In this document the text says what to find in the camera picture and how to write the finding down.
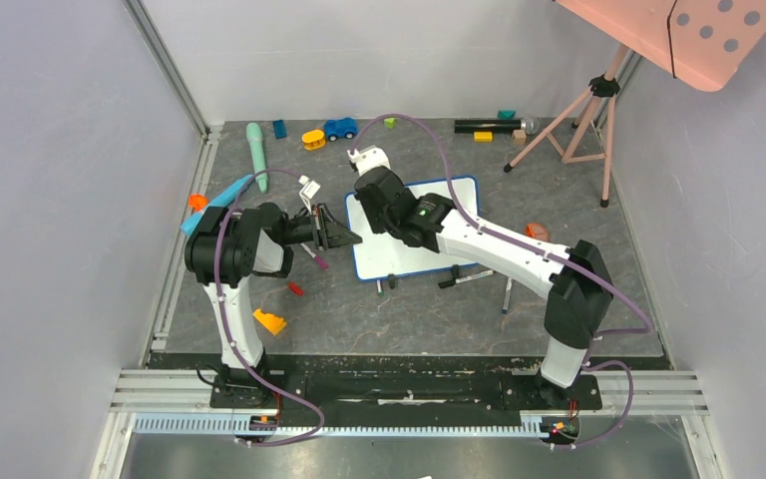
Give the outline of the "red marker cap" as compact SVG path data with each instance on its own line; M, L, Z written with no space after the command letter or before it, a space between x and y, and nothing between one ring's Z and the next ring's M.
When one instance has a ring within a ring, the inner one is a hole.
M301 288L299 285L297 285L296 283L294 283L294 282L290 282L290 283L289 283L287 286L288 286L288 288L289 288L289 289L290 289L290 290L291 290L291 291L292 291L294 294L296 294L296 295L298 295L298 296L303 296L303 295L304 295L304 290L303 290L303 289L302 289L302 288Z

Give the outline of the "blue framed whiteboard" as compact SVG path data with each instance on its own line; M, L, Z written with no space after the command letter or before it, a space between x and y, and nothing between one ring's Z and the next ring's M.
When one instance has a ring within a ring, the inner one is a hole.
M452 184L462 205L471 213L478 213L480 201L477 179L473 176L456 176ZM445 179L407 183L406 188L416 197L438 194L450 198ZM344 203L348 227L362 238L362 243L352 246L356 275L361 281L387 279L390 274L403 277L435 272L450 269L454 264L477 264L457 256L408 247L388 234L374 234L354 192L345 195Z

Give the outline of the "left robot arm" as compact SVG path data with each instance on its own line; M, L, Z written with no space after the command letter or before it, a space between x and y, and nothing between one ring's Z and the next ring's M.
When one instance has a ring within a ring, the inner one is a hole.
M361 236L325 204L293 217L274 203L239 213L228 207L205 210L185 246L185 264L209 297L221 341L211 406L256 407L276 395L256 330L250 280L288 277L295 244L327 250L360 243Z

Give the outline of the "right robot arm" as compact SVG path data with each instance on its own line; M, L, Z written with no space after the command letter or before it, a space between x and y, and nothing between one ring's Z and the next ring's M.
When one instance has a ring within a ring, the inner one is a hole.
M360 173L354 191L373 233L407 247L476 262L545 299L549 345L536 381L537 396L549 407L561 407L575 396L575 381L614 298L594 244L538 241L467 218L449 198L415 196L385 166Z

